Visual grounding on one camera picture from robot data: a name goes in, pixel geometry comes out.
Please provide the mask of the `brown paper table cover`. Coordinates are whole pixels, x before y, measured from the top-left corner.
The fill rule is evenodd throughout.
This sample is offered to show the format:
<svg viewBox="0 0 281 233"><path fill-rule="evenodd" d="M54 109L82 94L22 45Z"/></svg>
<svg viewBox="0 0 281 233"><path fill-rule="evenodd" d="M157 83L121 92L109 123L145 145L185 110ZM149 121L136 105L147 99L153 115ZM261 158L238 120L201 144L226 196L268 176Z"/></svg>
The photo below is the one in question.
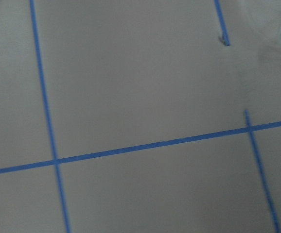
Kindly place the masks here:
<svg viewBox="0 0 281 233"><path fill-rule="evenodd" d="M0 233L281 233L281 0L0 0Z"/></svg>

